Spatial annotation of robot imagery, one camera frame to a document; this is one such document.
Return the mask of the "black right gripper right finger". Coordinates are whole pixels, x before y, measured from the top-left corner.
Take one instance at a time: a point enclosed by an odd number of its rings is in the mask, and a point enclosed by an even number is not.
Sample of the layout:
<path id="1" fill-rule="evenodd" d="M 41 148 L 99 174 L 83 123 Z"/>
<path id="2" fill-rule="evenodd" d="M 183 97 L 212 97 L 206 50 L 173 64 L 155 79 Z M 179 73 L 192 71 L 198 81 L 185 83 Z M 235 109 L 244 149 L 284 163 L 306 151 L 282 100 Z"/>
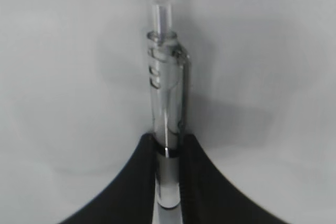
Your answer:
<path id="1" fill-rule="evenodd" d="M 180 149 L 184 223 L 284 223 L 238 190 L 212 163 L 193 134 Z"/>

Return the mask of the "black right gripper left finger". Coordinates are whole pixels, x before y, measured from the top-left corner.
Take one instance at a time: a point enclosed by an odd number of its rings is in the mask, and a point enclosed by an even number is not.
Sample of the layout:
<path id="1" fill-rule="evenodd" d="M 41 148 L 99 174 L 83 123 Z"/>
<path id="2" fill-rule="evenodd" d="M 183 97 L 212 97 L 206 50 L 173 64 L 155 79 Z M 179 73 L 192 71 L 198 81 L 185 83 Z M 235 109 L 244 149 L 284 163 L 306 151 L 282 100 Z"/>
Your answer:
<path id="1" fill-rule="evenodd" d="M 155 198 L 155 140 L 143 134 L 115 179 L 62 223 L 152 223 Z"/>

